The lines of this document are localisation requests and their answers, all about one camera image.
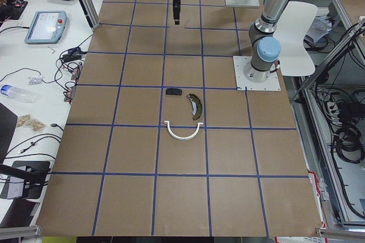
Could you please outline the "white plastic chair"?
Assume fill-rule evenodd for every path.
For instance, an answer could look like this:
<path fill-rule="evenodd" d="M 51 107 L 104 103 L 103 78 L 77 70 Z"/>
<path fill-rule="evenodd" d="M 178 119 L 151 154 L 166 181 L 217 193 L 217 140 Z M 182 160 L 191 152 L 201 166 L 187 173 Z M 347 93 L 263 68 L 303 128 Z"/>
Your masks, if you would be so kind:
<path fill-rule="evenodd" d="M 282 47 L 279 61 L 283 76 L 310 76 L 315 72 L 314 63 L 305 50 L 303 40 L 317 10 L 310 3 L 290 1 L 283 11 L 274 33 Z"/>

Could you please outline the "aluminium cage frame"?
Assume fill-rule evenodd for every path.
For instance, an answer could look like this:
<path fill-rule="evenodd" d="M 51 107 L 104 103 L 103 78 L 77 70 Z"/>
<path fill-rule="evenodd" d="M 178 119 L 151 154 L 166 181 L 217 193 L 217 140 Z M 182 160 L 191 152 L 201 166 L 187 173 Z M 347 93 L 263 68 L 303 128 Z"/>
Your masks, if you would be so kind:
<path fill-rule="evenodd" d="M 305 46 L 311 76 L 293 81 L 291 102 L 331 228 L 364 231 L 364 0 L 312 3 L 332 23 Z"/>

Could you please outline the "clear plastic water bottle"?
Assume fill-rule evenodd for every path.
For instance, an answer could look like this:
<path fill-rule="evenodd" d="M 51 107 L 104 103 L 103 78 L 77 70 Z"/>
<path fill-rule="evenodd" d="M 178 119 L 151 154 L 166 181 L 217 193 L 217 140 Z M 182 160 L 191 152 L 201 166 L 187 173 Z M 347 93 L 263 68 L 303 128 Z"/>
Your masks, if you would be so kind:
<path fill-rule="evenodd" d="M 33 103 L 37 100 L 38 94 L 18 88 L 9 84 L 1 85 L 1 94 L 7 98 L 15 99 L 19 102 Z"/>

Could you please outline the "black brake pad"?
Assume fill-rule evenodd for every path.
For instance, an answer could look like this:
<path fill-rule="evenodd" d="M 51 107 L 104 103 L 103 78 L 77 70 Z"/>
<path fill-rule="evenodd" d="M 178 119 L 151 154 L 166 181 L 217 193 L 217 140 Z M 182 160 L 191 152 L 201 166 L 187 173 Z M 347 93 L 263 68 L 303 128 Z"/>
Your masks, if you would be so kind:
<path fill-rule="evenodd" d="M 180 88 L 167 88 L 165 94 L 170 96 L 181 96 L 183 91 Z"/>

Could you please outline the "bag of wooden pieces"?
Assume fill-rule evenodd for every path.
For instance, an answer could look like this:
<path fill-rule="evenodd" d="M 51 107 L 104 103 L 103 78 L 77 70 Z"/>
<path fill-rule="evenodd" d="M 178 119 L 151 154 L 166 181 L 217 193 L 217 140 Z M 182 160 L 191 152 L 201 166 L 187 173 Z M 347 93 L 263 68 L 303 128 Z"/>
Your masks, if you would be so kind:
<path fill-rule="evenodd" d="M 31 115 L 22 115 L 18 117 L 16 127 L 27 127 L 31 128 L 34 132 L 38 132 L 44 129 L 45 124 L 38 119 L 32 118 Z"/>

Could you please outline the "silver blister pack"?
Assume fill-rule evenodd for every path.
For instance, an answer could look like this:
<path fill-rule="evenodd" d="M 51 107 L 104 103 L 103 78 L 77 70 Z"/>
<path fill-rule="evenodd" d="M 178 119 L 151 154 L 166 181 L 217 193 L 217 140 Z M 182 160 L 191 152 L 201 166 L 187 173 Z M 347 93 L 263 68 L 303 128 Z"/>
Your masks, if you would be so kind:
<path fill-rule="evenodd" d="M 28 80 L 29 86 L 42 84 L 43 83 L 43 76 L 37 75 L 37 76 L 30 76 Z"/>

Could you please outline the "black usb hub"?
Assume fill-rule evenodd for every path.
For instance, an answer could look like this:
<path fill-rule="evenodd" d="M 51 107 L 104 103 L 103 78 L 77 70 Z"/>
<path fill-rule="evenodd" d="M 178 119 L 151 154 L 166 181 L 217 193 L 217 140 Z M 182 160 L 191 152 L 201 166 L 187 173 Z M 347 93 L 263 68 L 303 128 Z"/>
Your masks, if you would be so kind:
<path fill-rule="evenodd" d="M 69 49 L 68 53 L 63 54 L 61 60 L 65 63 L 72 62 L 75 60 L 80 60 L 84 52 L 80 48 Z"/>

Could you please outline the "green brake shoe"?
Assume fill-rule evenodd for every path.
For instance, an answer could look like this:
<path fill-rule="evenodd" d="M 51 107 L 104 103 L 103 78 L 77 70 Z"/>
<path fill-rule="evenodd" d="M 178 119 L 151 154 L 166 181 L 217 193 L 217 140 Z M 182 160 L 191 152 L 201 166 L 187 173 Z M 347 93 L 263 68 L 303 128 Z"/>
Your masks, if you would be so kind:
<path fill-rule="evenodd" d="M 186 98 L 190 101 L 192 105 L 192 118 L 193 120 L 198 120 L 202 115 L 202 102 L 200 98 L 193 93 L 189 93 Z"/>

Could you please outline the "near blue teach pendant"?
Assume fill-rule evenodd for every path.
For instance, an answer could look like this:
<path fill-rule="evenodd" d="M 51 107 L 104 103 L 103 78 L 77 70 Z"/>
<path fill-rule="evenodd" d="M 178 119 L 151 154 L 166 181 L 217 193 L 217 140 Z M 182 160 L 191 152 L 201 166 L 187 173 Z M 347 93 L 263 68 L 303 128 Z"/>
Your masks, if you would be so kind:
<path fill-rule="evenodd" d="M 65 11 L 37 11 L 25 37 L 27 44 L 56 44 L 67 22 Z"/>

